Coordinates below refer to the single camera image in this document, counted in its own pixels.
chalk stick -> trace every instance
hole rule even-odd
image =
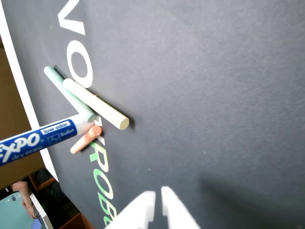
[[[63,87],[63,78],[57,73],[57,71],[55,71],[54,68],[47,66],[43,69],[43,71],[58,88],[58,90],[71,103],[71,105],[78,111],[78,113],[80,113],[84,120],[91,123],[96,119],[97,115],[93,112],[93,110],[90,109],[90,107]]]
[[[118,129],[124,130],[128,127],[129,119],[126,116],[115,110],[72,79],[65,79],[63,81],[63,86]]]
[[[71,147],[70,151],[76,154],[80,150],[84,149],[90,142],[92,142],[98,135],[102,133],[102,128],[99,125],[94,125],[89,129],[87,133],[84,134],[74,146]]]

blue marker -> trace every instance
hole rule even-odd
[[[0,141],[0,166],[23,158],[68,138],[87,132],[94,123],[87,123],[80,114],[30,130]]]

person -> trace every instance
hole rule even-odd
[[[34,207],[30,198],[30,190],[28,183],[26,181],[18,181],[12,184],[10,187],[6,187],[3,190],[0,190],[0,199],[4,199],[14,192],[19,192],[22,196],[22,206],[27,210],[28,215],[34,219],[36,218]]]

orange chalk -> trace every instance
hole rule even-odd
[[[71,153],[76,154],[78,151],[84,149],[90,142],[92,142],[98,135],[102,133],[102,128],[99,125],[94,125],[87,133],[81,137],[74,146],[71,147]]]

dark gray surface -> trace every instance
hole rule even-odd
[[[66,47],[87,49],[90,90],[134,125],[104,121],[111,203],[120,212],[157,192],[151,228],[166,228],[170,186],[202,228],[305,227],[305,2],[302,0],[88,0],[69,15],[86,36],[59,27],[65,1],[2,0],[41,125],[76,112],[43,74],[70,77]],[[86,74],[79,56],[77,73]],[[61,188],[97,227],[91,147],[50,148]]]

